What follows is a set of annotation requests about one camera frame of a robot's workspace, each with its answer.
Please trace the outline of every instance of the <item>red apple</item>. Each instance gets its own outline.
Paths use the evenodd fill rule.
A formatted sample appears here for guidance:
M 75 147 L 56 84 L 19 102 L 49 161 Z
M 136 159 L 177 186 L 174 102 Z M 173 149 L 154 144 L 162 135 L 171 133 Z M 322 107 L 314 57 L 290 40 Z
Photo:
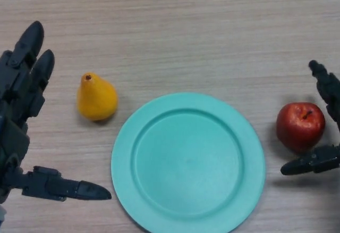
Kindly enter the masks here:
M 278 113 L 276 135 L 285 147 L 296 154 L 304 154 L 320 141 L 325 125 L 325 116 L 317 105 L 289 103 Z

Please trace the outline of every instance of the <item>apple stem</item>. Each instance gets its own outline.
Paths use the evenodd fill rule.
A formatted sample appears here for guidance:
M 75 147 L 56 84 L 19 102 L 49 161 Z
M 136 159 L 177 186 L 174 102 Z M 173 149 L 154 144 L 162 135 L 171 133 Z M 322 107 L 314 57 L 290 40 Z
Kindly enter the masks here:
M 312 113 L 312 111 L 309 110 L 302 118 L 306 120 L 307 116 L 309 116 L 311 113 Z

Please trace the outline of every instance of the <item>teal plate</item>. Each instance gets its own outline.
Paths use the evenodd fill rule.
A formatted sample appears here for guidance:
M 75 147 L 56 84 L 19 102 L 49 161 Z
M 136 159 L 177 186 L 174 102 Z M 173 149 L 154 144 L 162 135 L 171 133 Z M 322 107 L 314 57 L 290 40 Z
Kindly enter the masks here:
M 226 233 L 256 207 L 266 176 L 259 138 L 233 107 L 175 93 L 138 109 L 115 141 L 112 180 L 151 233 Z

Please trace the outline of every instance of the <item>yellow pear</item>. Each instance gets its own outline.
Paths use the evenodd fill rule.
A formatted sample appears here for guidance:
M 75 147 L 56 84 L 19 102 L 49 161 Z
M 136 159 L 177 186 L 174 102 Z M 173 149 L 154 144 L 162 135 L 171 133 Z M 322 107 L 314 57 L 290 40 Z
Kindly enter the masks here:
M 99 121 L 116 112 L 118 95 L 111 83 L 93 72 L 88 72 L 81 77 L 76 102 L 83 117 Z

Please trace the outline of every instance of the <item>wood grain surface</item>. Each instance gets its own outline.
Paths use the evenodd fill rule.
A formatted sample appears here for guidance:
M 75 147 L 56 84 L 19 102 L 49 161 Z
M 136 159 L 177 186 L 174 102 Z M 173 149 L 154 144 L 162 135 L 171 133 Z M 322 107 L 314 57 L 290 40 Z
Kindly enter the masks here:
M 228 102 L 260 136 L 265 191 L 235 232 L 339 232 L 340 171 L 283 177 L 279 169 L 292 155 L 276 140 L 273 123 L 290 101 L 315 102 L 327 114 L 308 62 L 316 59 L 340 76 L 340 0 L 0 1 L 0 49 L 13 49 L 39 20 L 45 28 L 41 52 L 49 48 L 56 57 L 45 105 L 28 121 L 24 171 L 56 168 L 65 178 L 95 182 L 113 194 L 104 202 L 55 202 L 13 190 L 3 204 L 2 232 L 142 232 L 114 195 L 112 146 L 136 109 L 179 91 Z M 111 81 L 120 95 L 118 112 L 105 125 L 82 119 L 75 109 L 87 71 Z M 327 115 L 320 143 L 338 142 Z

